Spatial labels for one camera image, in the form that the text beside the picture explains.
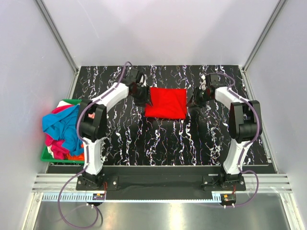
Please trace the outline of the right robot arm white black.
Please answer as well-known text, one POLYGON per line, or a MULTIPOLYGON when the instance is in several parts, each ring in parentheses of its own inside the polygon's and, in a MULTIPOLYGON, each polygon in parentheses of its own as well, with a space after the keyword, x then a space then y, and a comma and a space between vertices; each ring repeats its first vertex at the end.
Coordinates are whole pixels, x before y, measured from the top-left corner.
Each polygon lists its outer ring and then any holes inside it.
POLYGON ((229 110, 228 132, 231 137, 230 149, 219 174, 211 183, 212 188, 233 190, 243 181, 243 162, 250 146, 262 133, 261 108, 257 100, 250 101, 232 90, 235 80, 229 86, 219 82, 220 73, 201 76, 200 86, 196 87, 187 103, 188 108, 202 108, 210 100, 222 103, 229 110))

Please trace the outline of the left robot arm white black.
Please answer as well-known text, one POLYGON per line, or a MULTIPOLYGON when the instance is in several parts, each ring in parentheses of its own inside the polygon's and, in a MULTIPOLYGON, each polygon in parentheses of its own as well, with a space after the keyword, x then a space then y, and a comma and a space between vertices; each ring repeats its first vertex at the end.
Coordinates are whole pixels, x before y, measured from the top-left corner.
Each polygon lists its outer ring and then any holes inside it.
POLYGON ((131 69, 125 77, 94 99, 80 103, 76 131, 84 149, 84 167, 78 175, 77 189, 100 189, 104 182, 101 161, 101 141, 107 130, 107 113, 121 100, 131 96, 136 106, 152 105, 147 76, 140 70, 131 69))

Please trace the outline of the red t shirt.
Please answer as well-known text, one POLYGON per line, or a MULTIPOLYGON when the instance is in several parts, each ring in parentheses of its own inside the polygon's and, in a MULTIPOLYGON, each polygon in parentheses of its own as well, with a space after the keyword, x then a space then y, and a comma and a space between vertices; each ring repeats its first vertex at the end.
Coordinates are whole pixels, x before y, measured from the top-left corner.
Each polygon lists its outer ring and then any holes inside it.
POLYGON ((146 105, 145 117, 185 119, 187 115, 187 90, 150 88, 152 105, 146 105))

